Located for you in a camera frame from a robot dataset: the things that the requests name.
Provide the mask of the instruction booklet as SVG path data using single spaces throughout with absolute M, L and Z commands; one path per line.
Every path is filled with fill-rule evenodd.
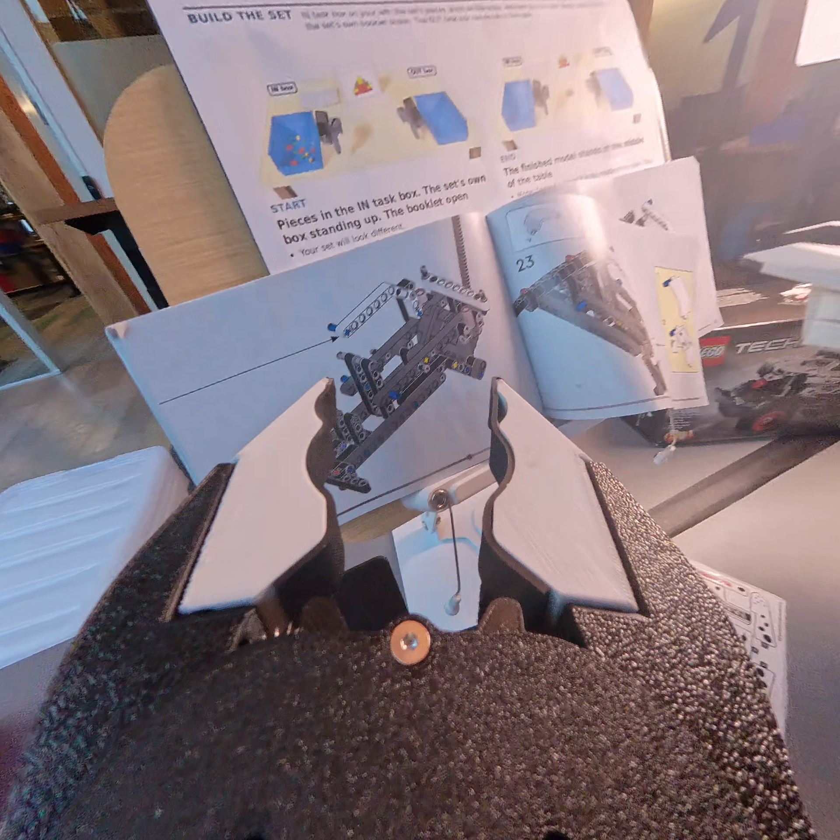
M 721 314 L 697 158 L 380 221 L 108 329 L 195 483 L 323 379 L 341 522 L 486 459 L 495 377 L 559 426 L 707 404 L 699 340 Z

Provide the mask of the white plastic storage box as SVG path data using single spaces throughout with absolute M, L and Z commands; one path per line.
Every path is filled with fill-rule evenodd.
M 76 636 L 187 488 L 169 450 L 154 446 L 4 490 L 1 667 Z

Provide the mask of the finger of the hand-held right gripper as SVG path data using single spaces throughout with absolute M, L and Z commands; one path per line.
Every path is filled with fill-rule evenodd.
M 839 351 L 838 245 L 783 245 L 752 252 L 745 259 L 758 264 L 766 275 L 810 284 L 802 341 L 812 347 Z

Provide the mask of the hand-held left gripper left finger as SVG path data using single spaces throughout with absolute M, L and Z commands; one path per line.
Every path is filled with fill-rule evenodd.
M 179 612 L 238 606 L 298 617 L 344 573 L 333 464 L 335 386 L 321 379 L 240 450 Z

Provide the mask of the wooden table with black legs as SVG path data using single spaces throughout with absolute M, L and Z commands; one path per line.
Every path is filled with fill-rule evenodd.
M 143 287 L 149 293 L 154 305 L 158 309 L 169 307 L 157 279 L 112 197 L 101 197 L 87 202 L 76 202 L 40 210 L 35 213 L 35 222 L 39 224 L 64 223 L 87 235 L 113 233 L 142 280 Z

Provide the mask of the black toy set box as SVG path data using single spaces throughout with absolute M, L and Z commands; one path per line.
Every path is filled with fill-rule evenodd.
M 650 444 L 838 434 L 838 352 L 802 344 L 802 321 L 720 329 L 700 339 L 708 404 L 623 417 Z

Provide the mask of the sticker sheet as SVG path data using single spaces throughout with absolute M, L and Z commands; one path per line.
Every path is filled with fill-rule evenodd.
M 692 564 L 728 614 L 785 734 L 789 708 L 786 601 L 704 564 Z

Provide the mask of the printed task sheet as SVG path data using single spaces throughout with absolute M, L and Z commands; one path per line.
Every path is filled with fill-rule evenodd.
M 669 158 L 628 2 L 148 6 L 270 274 Z

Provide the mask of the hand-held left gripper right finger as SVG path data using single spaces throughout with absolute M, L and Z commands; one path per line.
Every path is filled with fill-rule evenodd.
M 501 598 L 524 617 L 570 606 L 641 613 L 588 457 L 502 379 L 491 383 L 488 426 L 497 486 L 482 513 L 479 616 Z

